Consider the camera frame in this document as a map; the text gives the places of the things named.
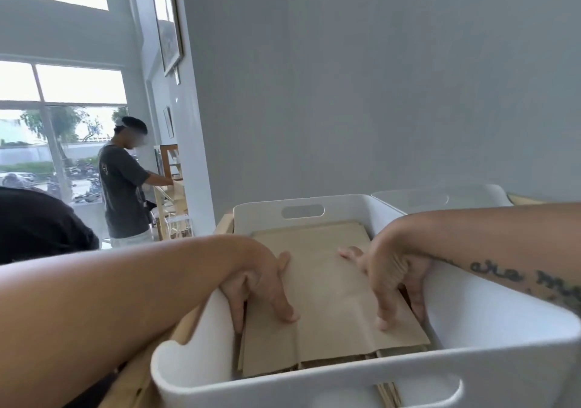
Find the tattooed arm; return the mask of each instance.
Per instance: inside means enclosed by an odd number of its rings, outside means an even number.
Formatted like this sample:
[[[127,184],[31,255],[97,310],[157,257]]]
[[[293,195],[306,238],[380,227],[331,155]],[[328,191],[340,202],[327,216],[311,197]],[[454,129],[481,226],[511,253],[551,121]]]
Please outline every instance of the tattooed arm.
[[[386,226],[367,253],[340,254],[369,272],[383,329],[393,321],[399,283],[424,318],[422,280],[433,262],[581,310],[581,203],[411,214]]]

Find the hand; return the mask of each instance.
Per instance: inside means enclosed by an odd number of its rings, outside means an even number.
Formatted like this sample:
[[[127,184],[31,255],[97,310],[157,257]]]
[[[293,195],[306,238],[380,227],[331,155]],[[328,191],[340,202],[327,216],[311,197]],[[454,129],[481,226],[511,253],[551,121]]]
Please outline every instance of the hand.
[[[397,287],[405,286],[410,296],[411,310],[418,321],[426,316],[424,303],[424,277],[432,263],[430,257],[403,254],[394,246],[379,247],[372,243],[367,253],[355,246],[339,249],[341,257],[353,261],[363,273],[369,275],[369,283],[378,304],[377,326],[388,330],[396,321]]]
[[[244,302],[251,294],[270,302],[274,313],[281,320],[293,323],[299,319],[299,313],[287,300],[280,278],[290,257],[290,253],[285,251],[275,258],[272,252],[263,246],[253,263],[253,268],[237,271],[220,285],[220,290],[228,299],[236,333],[242,333]]]

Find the forearm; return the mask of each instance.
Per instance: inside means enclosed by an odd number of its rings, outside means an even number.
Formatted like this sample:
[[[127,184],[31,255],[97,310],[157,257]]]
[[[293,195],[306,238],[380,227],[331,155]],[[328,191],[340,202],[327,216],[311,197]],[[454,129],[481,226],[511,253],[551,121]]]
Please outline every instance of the forearm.
[[[146,185],[152,186],[171,186],[174,181],[171,178],[160,176],[159,174],[149,172],[149,178],[145,181]]]
[[[388,225],[378,244],[429,256],[549,301],[581,309],[581,204],[444,210]]]
[[[255,244],[185,238],[1,267],[3,405],[42,395],[60,408],[199,305]]]

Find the white shorts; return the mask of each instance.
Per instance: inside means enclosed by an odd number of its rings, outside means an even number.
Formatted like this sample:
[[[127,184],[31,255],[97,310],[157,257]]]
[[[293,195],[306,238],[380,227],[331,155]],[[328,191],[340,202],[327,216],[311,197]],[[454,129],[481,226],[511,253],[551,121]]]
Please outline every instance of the white shorts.
[[[153,243],[154,241],[155,240],[153,238],[153,231],[151,230],[151,228],[149,228],[142,234],[128,236],[127,238],[112,238],[111,247],[126,248],[127,246],[136,246],[138,244]]]

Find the tree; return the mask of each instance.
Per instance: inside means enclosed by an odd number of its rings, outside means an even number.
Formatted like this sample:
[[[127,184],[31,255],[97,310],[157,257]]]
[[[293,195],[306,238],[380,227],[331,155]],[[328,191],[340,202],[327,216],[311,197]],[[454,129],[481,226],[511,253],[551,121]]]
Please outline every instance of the tree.
[[[125,116],[129,116],[129,112],[127,112],[127,107],[119,107],[115,111],[113,111],[113,114],[111,114],[111,120],[115,125],[117,125],[117,121],[120,121]]]
[[[99,133],[100,123],[98,121],[92,121],[89,114],[81,108],[48,106],[47,110],[48,117],[54,129],[54,135],[56,135],[59,154],[65,166],[68,166],[70,160],[64,153],[62,143],[75,143],[79,141],[75,130],[80,123],[85,123],[90,132],[83,140],[87,140],[92,135]],[[47,140],[47,134],[39,110],[26,110],[20,115],[20,118],[25,122],[28,129],[35,133],[39,139]]]

